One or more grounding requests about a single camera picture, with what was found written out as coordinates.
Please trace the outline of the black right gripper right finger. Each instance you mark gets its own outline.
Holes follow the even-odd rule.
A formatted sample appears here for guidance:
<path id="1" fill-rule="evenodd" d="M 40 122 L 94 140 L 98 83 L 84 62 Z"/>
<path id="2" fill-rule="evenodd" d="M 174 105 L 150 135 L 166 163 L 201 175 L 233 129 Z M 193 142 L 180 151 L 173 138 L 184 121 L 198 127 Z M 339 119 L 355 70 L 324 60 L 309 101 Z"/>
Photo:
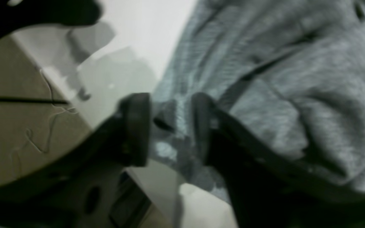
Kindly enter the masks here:
<path id="1" fill-rule="evenodd" d="M 240 228 L 365 228 L 365 193 L 278 156 L 204 93 L 191 108 L 197 151 L 224 179 Z"/>

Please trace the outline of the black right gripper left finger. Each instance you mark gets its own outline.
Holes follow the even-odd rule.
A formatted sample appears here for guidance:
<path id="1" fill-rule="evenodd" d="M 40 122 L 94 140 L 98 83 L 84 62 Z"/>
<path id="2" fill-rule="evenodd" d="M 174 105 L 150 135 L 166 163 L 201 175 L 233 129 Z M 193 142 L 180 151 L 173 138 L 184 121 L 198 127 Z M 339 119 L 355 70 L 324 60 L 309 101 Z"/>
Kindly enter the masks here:
<path id="1" fill-rule="evenodd" d="M 150 94 L 123 98 L 70 153 L 0 187 L 2 228 L 106 228 L 125 167 L 144 167 Z"/>

